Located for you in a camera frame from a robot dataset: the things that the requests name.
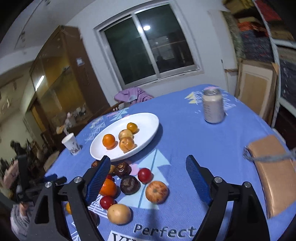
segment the hand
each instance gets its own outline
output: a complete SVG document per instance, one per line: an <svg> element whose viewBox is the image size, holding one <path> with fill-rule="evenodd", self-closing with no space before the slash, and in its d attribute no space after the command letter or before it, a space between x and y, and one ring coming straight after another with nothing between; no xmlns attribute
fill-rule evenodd
<svg viewBox="0 0 296 241"><path fill-rule="evenodd" d="M28 209L29 205L27 203L20 203L20 213L23 216L27 216L27 209Z"/></svg>

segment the fluorescent light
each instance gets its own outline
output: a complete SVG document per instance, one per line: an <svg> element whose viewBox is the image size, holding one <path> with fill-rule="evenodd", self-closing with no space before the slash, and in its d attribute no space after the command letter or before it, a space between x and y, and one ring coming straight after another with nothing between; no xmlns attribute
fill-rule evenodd
<svg viewBox="0 0 296 241"><path fill-rule="evenodd" d="M145 31L149 30L149 29L150 29L150 25L146 25L146 26L144 26L143 29L144 29Z"/></svg>
<svg viewBox="0 0 296 241"><path fill-rule="evenodd" d="M138 27L138 31L139 31L139 33L143 33L142 27Z"/></svg>
<svg viewBox="0 0 296 241"><path fill-rule="evenodd" d="M38 87L40 86L40 84L41 84L41 82L42 82L43 79L44 79L44 75L42 75L42 76L40 77L40 79L39 79L39 81L38 81L38 83L37 83L37 85L36 85L35 91L38 89Z"/></svg>

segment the sticker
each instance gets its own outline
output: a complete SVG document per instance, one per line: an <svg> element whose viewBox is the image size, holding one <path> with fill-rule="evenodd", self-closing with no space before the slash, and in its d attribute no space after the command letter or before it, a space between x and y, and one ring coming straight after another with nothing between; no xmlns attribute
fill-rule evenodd
<svg viewBox="0 0 296 241"><path fill-rule="evenodd" d="M76 63L77 63L77 66L84 65L84 61L82 60L82 58L77 58Z"/></svg>
<svg viewBox="0 0 296 241"><path fill-rule="evenodd" d="M107 241L149 241L149 240L144 240L144 239L139 239L131 236L127 236L125 234L121 234L115 231L111 231L108 237Z"/></svg>

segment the blue tablecloth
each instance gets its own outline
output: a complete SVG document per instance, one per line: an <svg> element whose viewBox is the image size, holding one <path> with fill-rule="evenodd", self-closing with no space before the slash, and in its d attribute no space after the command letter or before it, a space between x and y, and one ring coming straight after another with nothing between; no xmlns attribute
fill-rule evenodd
<svg viewBox="0 0 296 241"><path fill-rule="evenodd" d="M127 115L150 112L158 116L160 125L152 142L136 155L128 158L132 175L141 167L154 173L154 180L166 183L170 195L164 204L151 205L144 194L145 186L131 196L123 193L116 199L133 211L133 220L117 226L107 219L107 211L99 205L98 196L89 209L100 217L98 229L105 240L191 240L207 211L186 172L185 159L192 154L202 167L228 183L241 185L252 183L266 214L264 194L253 163L242 156L244 146L269 134L271 128L246 105L223 91L226 118L220 124L205 122L202 109L202 90L208 85L198 85L183 91L163 95L135 104L123 110L102 116L88 124L78 135L83 146L80 153L72 156L64 150L47 172L66 176L71 181L83 176L94 159L89 148L95 136L111 123ZM115 177L116 185L120 180ZM231 215L232 203L228 202L225 217L217 240L223 240ZM296 213L296 203L283 213L267 220L271 241L276 241L285 231ZM71 215L66 217L73 240L80 240Z"/></svg>

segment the paper cup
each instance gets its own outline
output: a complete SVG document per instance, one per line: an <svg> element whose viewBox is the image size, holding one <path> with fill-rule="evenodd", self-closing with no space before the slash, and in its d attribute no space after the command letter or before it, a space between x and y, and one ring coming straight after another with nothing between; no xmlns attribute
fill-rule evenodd
<svg viewBox="0 0 296 241"><path fill-rule="evenodd" d="M81 147L77 143L76 138L73 133L66 135L66 137L62 140L62 144L71 152L72 155L78 154L80 152Z"/></svg>

